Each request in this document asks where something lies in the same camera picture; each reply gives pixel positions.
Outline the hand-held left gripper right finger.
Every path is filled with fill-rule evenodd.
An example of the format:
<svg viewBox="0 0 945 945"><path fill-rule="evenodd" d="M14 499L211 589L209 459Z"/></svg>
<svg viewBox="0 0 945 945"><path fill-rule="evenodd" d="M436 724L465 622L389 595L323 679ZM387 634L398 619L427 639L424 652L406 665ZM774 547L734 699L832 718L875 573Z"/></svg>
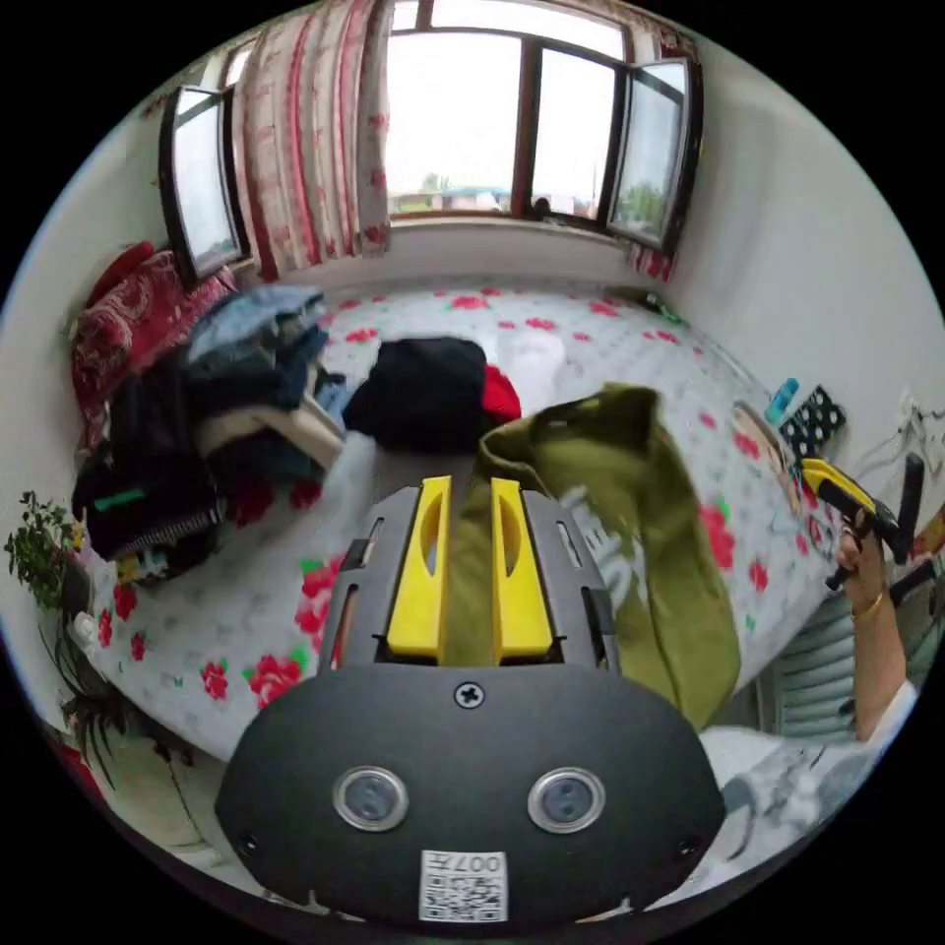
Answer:
<svg viewBox="0 0 945 945"><path fill-rule="evenodd" d="M552 646L540 571L520 484L490 482L492 635L497 660L544 660Z"/></svg>

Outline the person's right hand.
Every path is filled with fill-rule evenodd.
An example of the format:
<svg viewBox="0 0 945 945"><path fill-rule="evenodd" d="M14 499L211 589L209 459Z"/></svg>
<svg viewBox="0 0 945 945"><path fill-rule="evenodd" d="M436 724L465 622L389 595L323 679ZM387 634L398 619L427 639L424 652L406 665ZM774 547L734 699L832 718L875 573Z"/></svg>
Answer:
<svg viewBox="0 0 945 945"><path fill-rule="evenodd" d="M846 576L843 588L854 619L865 617L882 602L886 590L883 550L864 510L842 530L838 566Z"/></svg>

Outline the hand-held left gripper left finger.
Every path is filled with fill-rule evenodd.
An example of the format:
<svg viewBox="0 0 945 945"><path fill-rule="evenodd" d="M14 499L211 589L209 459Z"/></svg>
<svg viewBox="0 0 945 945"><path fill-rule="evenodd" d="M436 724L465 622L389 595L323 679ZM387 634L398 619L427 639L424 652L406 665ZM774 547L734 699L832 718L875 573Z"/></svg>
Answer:
<svg viewBox="0 0 945 945"><path fill-rule="evenodd" d="M386 643L399 660L445 653L452 479L422 481L414 503Z"/></svg>

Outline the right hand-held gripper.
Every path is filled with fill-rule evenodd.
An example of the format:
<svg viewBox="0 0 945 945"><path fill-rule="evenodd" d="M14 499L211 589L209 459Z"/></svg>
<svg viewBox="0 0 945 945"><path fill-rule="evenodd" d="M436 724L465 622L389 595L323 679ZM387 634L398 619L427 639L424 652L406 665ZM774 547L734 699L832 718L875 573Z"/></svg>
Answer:
<svg viewBox="0 0 945 945"><path fill-rule="evenodd" d="M876 537L892 553L897 565L907 563L913 546L913 487L905 484L899 517L879 499L870 496L854 479L833 464L818 458L800 463L803 481L824 503L842 513L845 524L852 525L863 512Z"/></svg>

